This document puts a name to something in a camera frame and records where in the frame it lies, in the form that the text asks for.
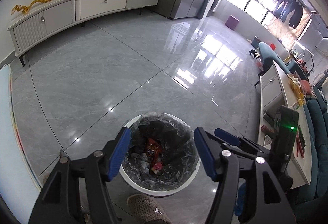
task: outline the shoe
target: shoe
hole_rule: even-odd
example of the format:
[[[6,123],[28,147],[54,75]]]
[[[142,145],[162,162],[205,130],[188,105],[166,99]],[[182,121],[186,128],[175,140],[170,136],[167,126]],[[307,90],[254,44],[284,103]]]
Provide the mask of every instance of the shoe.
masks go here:
[[[131,195],[126,200],[133,216],[140,224],[161,219],[172,224],[161,205],[152,197],[146,195]]]

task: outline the plastic trash bag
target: plastic trash bag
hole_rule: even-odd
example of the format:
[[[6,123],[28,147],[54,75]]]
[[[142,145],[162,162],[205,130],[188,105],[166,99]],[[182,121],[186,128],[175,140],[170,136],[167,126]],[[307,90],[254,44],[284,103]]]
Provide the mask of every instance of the plastic trash bag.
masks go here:
[[[132,130],[129,150],[122,166],[139,186],[153,191],[174,190],[185,183],[196,169],[199,155],[191,127],[164,113],[146,113],[129,127]],[[163,168],[150,172],[145,154],[147,139],[160,143]]]

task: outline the sofa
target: sofa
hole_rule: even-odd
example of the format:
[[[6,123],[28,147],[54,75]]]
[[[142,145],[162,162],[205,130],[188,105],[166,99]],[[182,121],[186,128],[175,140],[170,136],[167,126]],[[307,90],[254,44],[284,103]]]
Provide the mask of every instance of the sofa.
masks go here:
[[[297,221],[311,218],[319,205],[328,200],[328,112],[317,87],[314,92],[317,99],[309,99],[303,106],[311,135],[311,182],[288,194]]]
[[[290,72],[294,73],[296,71],[301,80],[308,80],[304,71],[295,60],[291,60],[286,65],[283,60],[272,50],[272,48],[268,46],[268,44],[264,42],[259,43],[259,51],[264,72],[270,69],[270,67],[273,65],[273,61],[275,61],[285,74]]]

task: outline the stool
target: stool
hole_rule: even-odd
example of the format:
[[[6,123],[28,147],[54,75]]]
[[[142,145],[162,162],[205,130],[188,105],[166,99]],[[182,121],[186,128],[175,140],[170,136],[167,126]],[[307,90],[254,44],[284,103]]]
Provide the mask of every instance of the stool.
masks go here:
[[[239,24],[239,20],[230,15],[225,23],[225,26],[229,27],[231,30],[234,30],[236,29],[237,24]]]

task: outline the jeans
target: jeans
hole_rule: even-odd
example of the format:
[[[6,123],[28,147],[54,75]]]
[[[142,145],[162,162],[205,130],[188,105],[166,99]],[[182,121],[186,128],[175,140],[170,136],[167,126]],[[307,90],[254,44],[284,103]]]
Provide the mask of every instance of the jeans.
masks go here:
[[[281,15],[280,15],[280,20],[282,22],[285,22],[286,21],[286,18],[287,18],[287,15],[294,10],[294,8],[292,7],[293,6],[293,3],[292,2],[288,2],[287,5],[285,5],[284,9],[282,10],[281,12]]]

